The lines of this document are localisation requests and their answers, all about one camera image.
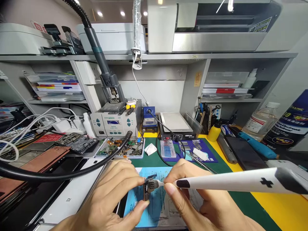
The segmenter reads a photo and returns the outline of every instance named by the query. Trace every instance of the plastic bottle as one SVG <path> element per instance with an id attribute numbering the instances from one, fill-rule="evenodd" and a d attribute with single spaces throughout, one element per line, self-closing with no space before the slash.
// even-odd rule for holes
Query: plastic bottle
<path id="1" fill-rule="evenodd" d="M 252 72 L 250 72 L 245 83 L 242 85 L 242 88 L 251 88 L 257 79 L 256 74 L 257 74 L 257 68 L 253 69 Z"/>
<path id="2" fill-rule="evenodd" d="M 279 105 L 280 103 L 268 102 L 265 108 L 255 111 L 242 131 L 258 141 L 262 140 L 278 119 L 276 108 Z"/>
<path id="3" fill-rule="evenodd" d="M 93 131 L 92 124 L 90 122 L 90 117 L 86 112 L 83 114 L 83 126 L 86 129 L 88 137 L 95 138 L 95 133 Z"/>
<path id="4" fill-rule="evenodd" d="M 274 151 L 287 150 L 295 146 L 308 133 L 308 89 L 264 136 L 261 143 Z"/>
<path id="5" fill-rule="evenodd" d="M 221 122 L 218 121 L 214 124 L 213 127 L 211 127 L 209 135 L 208 135 L 209 141 L 215 142 L 217 140 L 217 138 L 218 138 L 218 136 L 221 132 L 220 126 L 221 126 Z"/>

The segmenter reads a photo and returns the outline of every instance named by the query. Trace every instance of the ceiling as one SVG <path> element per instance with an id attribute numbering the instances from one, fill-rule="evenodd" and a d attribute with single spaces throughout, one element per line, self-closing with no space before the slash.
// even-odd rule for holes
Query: ceiling
<path id="1" fill-rule="evenodd" d="M 133 0 L 79 0 L 92 23 L 119 23 L 133 22 Z M 141 23 L 148 24 L 148 19 L 143 15 L 147 12 L 147 0 L 141 0 Z"/>

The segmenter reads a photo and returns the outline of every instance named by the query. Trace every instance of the blue can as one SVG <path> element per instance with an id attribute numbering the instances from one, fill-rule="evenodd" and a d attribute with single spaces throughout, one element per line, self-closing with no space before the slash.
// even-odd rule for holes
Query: blue can
<path id="1" fill-rule="evenodd" d="M 276 151 L 287 150 L 295 146 L 308 133 L 308 89 L 306 89 L 272 129 L 261 143 Z"/>

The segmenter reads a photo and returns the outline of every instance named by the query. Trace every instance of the yellow bottle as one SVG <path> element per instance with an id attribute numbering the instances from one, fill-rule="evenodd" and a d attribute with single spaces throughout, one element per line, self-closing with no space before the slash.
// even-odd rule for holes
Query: yellow bottle
<path id="1" fill-rule="evenodd" d="M 215 142 L 221 132 L 221 129 L 220 129 L 220 126 L 221 126 L 221 122 L 218 121 L 214 124 L 213 127 L 211 127 L 211 130 L 209 132 L 209 135 L 208 135 L 208 140 L 211 141 L 211 142 Z"/>

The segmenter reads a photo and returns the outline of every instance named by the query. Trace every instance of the green work mat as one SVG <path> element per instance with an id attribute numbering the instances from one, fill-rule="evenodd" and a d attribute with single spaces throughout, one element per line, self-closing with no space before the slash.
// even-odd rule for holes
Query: green work mat
<path id="1" fill-rule="evenodd" d="M 150 143 L 155 145 L 156 138 L 145 138 L 145 147 Z M 224 162 L 220 155 L 215 151 L 215 149 L 209 144 L 206 139 L 203 140 L 211 152 L 214 154 L 218 163 L 206 163 L 210 168 L 212 168 L 217 173 L 228 173 L 232 172 L 229 166 Z M 160 150 L 160 141 L 158 140 L 158 149 Z M 175 151 L 179 152 L 178 146 L 175 146 Z M 143 159 L 132 159 L 132 164 L 135 167 L 165 167 L 166 164 L 160 159 L 157 152 L 148 156 L 144 152 Z M 273 221 L 273 219 L 268 215 L 265 209 L 259 204 L 259 202 L 254 198 L 251 193 L 247 192 L 229 192 L 233 200 L 236 202 L 241 211 L 248 217 L 252 218 L 258 222 L 267 231 L 281 231 L 278 225 Z"/>

